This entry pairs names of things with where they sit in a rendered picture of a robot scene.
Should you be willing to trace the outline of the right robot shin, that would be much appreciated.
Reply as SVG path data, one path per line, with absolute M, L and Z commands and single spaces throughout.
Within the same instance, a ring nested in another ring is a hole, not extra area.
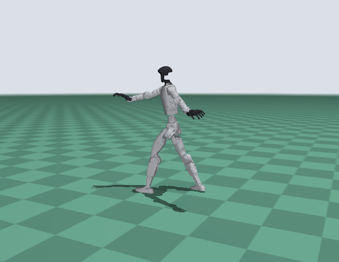
M 189 156 L 191 157 L 190 154 L 189 154 Z M 188 164 L 184 163 L 184 166 L 186 167 L 188 173 L 192 176 L 192 178 L 193 178 L 194 182 L 196 183 L 196 185 L 200 186 L 201 182 L 200 182 L 200 179 L 199 179 L 199 176 L 198 176 L 198 173 L 197 173 L 197 169 L 196 169 L 195 163 L 192 160 L 192 157 L 191 157 L 191 162 L 188 163 Z

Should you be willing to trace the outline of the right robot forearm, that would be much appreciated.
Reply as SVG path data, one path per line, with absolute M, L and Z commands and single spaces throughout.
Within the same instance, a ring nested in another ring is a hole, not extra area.
M 144 100 L 144 93 L 132 96 L 131 98 L 132 98 L 132 101 L 134 101 L 134 102 L 138 101 L 138 100 Z M 132 102 L 132 101 L 128 101 L 128 102 Z

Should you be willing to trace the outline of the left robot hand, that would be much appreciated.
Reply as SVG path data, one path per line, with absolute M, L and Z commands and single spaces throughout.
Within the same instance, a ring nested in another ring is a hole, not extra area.
M 189 110 L 189 112 L 187 112 L 186 114 L 187 114 L 188 116 L 191 116 L 192 119 L 194 119 L 193 116 L 196 116 L 198 119 L 200 119 L 199 116 L 202 118 L 202 116 L 205 115 L 205 113 L 204 113 L 202 110 L 193 110 L 193 109 Z M 201 114 L 202 114 L 202 115 L 201 115 Z M 204 115 L 203 115 L 203 114 L 204 114 Z M 198 115 L 199 115 L 199 116 L 198 116 Z

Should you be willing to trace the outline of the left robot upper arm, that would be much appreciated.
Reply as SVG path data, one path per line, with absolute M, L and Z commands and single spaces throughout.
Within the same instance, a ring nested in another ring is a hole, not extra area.
M 172 96 L 172 98 L 174 99 L 173 100 L 174 103 L 176 105 L 178 105 L 179 102 L 181 101 L 181 99 L 179 98 L 179 94 L 177 93 L 176 88 L 174 86 L 169 86 L 169 87 L 166 88 L 166 91 L 167 91 L 168 95 Z

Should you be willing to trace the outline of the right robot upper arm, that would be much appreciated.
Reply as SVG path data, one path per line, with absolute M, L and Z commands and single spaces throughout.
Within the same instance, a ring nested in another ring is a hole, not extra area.
M 153 97 L 159 96 L 159 95 L 160 95 L 161 88 L 162 88 L 162 87 L 160 87 L 160 88 L 154 90 L 152 93 L 146 91 L 146 92 L 144 93 L 144 98 L 145 98 L 145 99 L 151 99 L 151 98 L 153 98 Z

